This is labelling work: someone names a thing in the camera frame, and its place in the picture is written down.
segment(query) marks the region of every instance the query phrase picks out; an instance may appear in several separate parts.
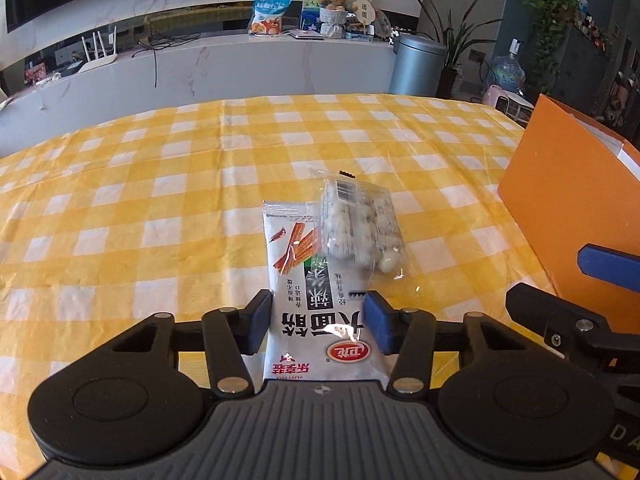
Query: hanging plant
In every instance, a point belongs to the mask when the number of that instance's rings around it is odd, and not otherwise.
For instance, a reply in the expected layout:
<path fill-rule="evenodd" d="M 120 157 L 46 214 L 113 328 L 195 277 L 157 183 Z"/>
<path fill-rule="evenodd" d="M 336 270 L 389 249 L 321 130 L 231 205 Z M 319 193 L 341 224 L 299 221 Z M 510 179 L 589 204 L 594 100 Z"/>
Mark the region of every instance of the hanging plant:
<path fill-rule="evenodd" d="M 533 27 L 536 35 L 536 51 L 527 75 L 532 85 L 542 87 L 546 73 L 558 73 L 554 54 L 564 41 L 567 23 L 571 23 L 578 12 L 578 1 L 524 0 L 524 3 L 534 9 Z"/>

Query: brand logo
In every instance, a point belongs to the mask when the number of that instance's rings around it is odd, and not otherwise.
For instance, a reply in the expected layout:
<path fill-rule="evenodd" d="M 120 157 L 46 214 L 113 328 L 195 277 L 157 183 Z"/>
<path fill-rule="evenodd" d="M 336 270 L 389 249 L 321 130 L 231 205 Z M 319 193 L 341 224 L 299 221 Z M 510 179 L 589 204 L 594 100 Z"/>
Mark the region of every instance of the brand logo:
<path fill-rule="evenodd" d="M 369 357 L 371 348 L 364 341 L 338 341 L 326 350 L 326 354 L 339 363 L 356 363 Z"/>

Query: tablecloth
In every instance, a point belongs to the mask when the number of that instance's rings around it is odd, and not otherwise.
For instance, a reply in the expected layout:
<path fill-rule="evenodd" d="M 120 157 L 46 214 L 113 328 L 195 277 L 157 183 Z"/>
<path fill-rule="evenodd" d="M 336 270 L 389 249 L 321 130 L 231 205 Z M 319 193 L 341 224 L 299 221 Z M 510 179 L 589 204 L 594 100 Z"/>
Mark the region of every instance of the tablecloth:
<path fill-rule="evenodd" d="M 482 105 L 271 96 L 152 110 L 3 159 L 2 475 L 42 462 L 26 408 L 47 376 L 154 312 L 200 319 L 268 288 L 262 202 L 313 200 L 310 169 L 389 188 L 412 259 L 382 285 L 393 306 L 510 322 L 511 285 L 550 288 L 497 194 L 521 134 Z M 181 362 L 202 383 L 200 358 Z M 455 369 L 439 355 L 434 382 Z"/>

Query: snack package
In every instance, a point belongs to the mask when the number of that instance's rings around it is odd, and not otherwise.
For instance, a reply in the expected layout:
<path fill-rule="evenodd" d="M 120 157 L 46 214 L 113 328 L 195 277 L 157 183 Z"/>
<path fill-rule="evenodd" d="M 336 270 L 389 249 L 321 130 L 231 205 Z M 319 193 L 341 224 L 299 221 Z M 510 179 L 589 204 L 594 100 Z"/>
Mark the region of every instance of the snack package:
<path fill-rule="evenodd" d="M 271 323 L 265 379 L 388 381 L 366 328 L 366 272 L 317 254 L 313 203 L 264 203 Z"/>
<path fill-rule="evenodd" d="M 388 189 L 324 174 L 317 228 L 319 254 L 402 276 L 406 249 Z"/>
<path fill-rule="evenodd" d="M 290 3 L 291 0 L 254 0 L 249 34 L 280 34 L 282 16 Z"/>

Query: trash can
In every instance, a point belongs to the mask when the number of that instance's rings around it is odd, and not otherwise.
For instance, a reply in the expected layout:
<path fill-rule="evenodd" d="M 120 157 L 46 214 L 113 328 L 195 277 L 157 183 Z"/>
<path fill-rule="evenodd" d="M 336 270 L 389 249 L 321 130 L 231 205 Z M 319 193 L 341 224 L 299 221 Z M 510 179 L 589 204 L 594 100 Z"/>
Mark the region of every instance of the trash can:
<path fill-rule="evenodd" d="M 447 47 L 422 36 L 400 34 L 396 39 L 394 52 L 398 57 L 389 93 L 434 97 Z"/>

